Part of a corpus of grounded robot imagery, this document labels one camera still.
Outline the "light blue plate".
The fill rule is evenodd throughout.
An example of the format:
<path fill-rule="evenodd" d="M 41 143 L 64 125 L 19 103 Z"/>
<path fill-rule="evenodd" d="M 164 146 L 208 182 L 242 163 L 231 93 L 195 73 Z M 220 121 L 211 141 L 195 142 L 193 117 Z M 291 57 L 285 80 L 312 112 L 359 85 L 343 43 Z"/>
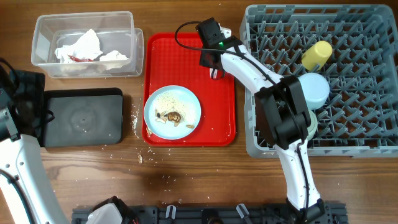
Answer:
<path fill-rule="evenodd" d="M 183 111 L 195 120 L 195 128 L 189 129 L 182 123 L 177 127 L 170 122 L 162 124 L 155 120 L 154 111 Z M 165 140 L 178 140 L 190 135 L 201 120 L 201 104 L 188 88 L 169 85 L 159 88 L 151 94 L 144 106 L 144 124 L 149 137 L 156 136 Z"/>

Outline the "small white napkin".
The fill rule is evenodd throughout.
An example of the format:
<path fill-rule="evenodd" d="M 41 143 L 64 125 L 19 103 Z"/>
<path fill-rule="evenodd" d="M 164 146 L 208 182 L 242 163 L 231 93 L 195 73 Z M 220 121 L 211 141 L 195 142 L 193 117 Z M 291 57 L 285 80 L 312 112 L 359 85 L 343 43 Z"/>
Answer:
<path fill-rule="evenodd" d="M 114 68 L 121 68 L 129 62 L 129 59 L 117 50 L 103 55 L 99 58 L 100 62 L 105 62 L 105 69 L 110 70 Z"/>

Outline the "yellow cup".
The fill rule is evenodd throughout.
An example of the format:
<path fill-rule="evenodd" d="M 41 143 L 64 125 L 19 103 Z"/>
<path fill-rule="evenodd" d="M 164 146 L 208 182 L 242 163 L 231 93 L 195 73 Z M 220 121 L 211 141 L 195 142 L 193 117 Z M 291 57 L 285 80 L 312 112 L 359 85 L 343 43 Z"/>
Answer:
<path fill-rule="evenodd" d="M 315 43 L 302 55 L 302 65 L 305 69 L 319 71 L 333 53 L 329 42 L 321 40 Z"/>

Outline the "light blue bowl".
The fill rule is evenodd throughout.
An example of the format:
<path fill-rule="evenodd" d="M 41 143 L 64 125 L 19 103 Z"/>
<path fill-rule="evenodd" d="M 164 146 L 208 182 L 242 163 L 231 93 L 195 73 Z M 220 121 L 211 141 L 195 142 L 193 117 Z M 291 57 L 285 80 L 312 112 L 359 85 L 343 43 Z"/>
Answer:
<path fill-rule="evenodd" d="M 317 73 L 306 73 L 298 78 L 309 110 L 321 108 L 328 98 L 330 86 L 326 78 Z"/>

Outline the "large white napkin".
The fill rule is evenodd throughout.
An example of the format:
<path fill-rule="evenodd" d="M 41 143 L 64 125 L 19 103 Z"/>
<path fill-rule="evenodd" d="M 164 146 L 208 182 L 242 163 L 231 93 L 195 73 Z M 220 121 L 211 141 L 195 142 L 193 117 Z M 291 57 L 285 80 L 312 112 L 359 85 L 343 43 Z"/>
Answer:
<path fill-rule="evenodd" d="M 101 54 L 103 52 L 100 49 L 100 41 L 93 29 L 88 30 L 74 44 L 64 45 L 55 50 L 55 56 L 61 63 L 75 63 L 68 55 L 94 60 Z"/>

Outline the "red snack wrapper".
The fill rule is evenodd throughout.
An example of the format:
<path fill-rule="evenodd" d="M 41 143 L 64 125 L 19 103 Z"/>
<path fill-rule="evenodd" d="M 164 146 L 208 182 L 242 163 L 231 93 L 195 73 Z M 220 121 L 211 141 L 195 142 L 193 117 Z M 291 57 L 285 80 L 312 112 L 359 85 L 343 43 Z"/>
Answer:
<path fill-rule="evenodd" d="M 68 55 L 68 57 L 69 57 L 70 60 L 72 60 L 74 62 L 78 62 L 78 63 L 80 63 L 80 62 L 92 62 L 93 61 L 92 59 L 89 59 L 89 58 L 77 58 L 77 57 L 74 57 L 72 55 Z"/>

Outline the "green bowl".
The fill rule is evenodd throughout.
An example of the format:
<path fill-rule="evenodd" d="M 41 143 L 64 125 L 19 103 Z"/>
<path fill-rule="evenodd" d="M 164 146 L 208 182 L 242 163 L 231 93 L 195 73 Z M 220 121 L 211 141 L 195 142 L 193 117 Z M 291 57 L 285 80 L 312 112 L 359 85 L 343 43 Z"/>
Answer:
<path fill-rule="evenodd" d="M 307 131 L 308 131 L 307 140 L 309 141 L 309 140 L 311 140 L 314 137 L 314 135 L 315 135 L 315 133 L 317 131 L 318 120 L 317 120 L 317 117 L 316 117 L 316 115 L 315 115 L 315 113 L 313 111 L 309 110 L 308 112 L 309 112 L 309 115 L 310 115 L 310 126 L 307 128 Z"/>

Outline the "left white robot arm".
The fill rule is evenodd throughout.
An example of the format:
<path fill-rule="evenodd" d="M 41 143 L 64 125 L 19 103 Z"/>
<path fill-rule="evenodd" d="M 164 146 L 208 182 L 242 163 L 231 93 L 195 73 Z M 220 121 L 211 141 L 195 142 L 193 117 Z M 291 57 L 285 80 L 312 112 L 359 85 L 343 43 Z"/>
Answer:
<path fill-rule="evenodd" d="M 1 59 L 1 192 L 15 223 L 68 223 L 41 157 L 45 75 Z"/>

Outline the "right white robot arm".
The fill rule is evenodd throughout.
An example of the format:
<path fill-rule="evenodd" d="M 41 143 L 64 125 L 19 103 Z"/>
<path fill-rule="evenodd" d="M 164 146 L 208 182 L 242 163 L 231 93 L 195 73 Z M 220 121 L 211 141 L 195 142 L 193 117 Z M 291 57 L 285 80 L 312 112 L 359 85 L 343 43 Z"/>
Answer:
<path fill-rule="evenodd" d="M 321 217 L 323 202 L 307 154 L 311 119 L 298 78 L 269 70 L 214 18 L 199 22 L 196 30 L 202 42 L 200 65 L 233 75 L 253 94 L 257 128 L 282 164 L 293 222 L 310 223 Z"/>

